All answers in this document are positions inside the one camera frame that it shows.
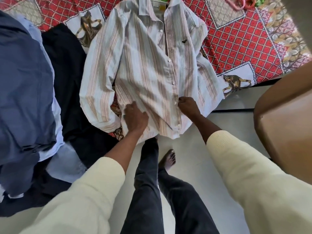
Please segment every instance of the white striped shirt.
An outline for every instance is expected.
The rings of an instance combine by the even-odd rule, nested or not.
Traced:
[[[200,53],[207,26],[182,0],[171,0],[163,21],[153,0],[124,0],[114,7],[90,45],[80,88],[89,122],[106,132],[128,129],[110,108],[112,83],[121,111],[136,101],[149,115],[139,142],[157,134],[175,139],[192,122],[181,113],[181,96],[192,97],[207,116],[223,98],[216,73]]]

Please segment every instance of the dark jeans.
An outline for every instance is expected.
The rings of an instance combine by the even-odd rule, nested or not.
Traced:
[[[205,204],[192,185],[158,169],[158,144],[149,139],[142,147],[135,173],[135,192],[121,234],[164,233],[159,188],[176,220],[175,233],[219,233]]]

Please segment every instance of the white floor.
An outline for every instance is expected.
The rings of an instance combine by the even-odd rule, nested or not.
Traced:
[[[267,87],[250,88],[231,95],[217,109],[253,108]],[[210,114],[215,124],[249,143],[268,156],[253,127],[252,113]],[[229,196],[221,177],[216,171],[205,144],[195,126],[176,140],[159,138],[159,159],[173,148],[177,163],[169,173],[194,186],[207,206],[221,234],[249,233],[242,208]],[[111,234],[119,234],[134,191],[133,178],[138,165],[142,144],[138,145],[127,171],[126,181],[121,188],[111,215]],[[166,199],[162,196],[165,233],[174,233],[175,220]],[[0,233],[15,234],[29,225],[41,208],[20,212],[10,218],[0,218]]]

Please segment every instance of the shirt collar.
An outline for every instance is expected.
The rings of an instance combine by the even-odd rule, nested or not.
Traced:
[[[170,0],[169,7],[179,4],[181,0]],[[139,0],[139,15],[149,15],[152,20],[158,20],[156,17],[151,0]]]

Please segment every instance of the cream sweater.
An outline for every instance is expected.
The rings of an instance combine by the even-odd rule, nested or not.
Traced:
[[[213,133],[207,148],[229,193],[244,208],[251,234],[312,233],[311,185],[226,131]],[[99,159],[21,233],[109,233],[108,219],[124,179],[115,160]]]

